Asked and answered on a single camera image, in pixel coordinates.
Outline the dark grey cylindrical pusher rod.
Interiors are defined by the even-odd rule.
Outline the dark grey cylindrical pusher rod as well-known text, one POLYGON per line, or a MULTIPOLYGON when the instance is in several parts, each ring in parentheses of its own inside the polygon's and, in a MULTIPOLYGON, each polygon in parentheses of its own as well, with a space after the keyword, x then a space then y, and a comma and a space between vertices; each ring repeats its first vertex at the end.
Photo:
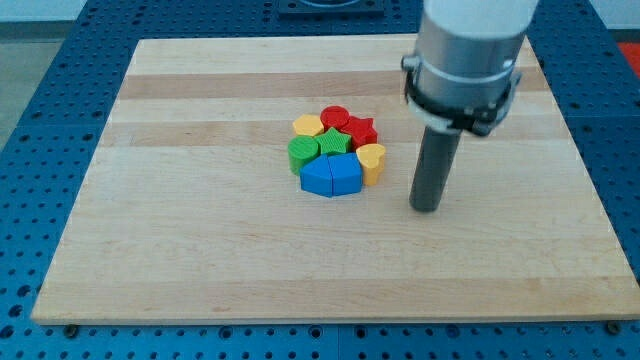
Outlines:
POLYGON ((445 134, 425 128, 409 196, 414 210, 438 209, 460 137, 459 131, 445 134))

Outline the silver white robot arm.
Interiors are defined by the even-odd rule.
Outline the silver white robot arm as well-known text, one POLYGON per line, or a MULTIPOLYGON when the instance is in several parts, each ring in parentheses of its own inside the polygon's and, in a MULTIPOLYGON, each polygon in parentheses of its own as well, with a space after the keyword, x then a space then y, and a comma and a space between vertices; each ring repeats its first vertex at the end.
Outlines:
POLYGON ((488 136, 507 116, 521 75, 516 60, 538 0, 425 0, 404 97, 424 125, 409 195, 435 211, 462 133, 488 136))

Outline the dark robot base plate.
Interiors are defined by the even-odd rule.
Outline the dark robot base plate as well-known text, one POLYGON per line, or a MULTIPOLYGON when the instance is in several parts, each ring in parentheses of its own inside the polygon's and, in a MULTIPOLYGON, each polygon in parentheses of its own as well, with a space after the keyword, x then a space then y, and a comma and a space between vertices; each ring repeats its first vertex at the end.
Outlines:
POLYGON ((385 12, 382 0, 278 0, 277 13, 280 18, 303 16, 382 16, 385 12))

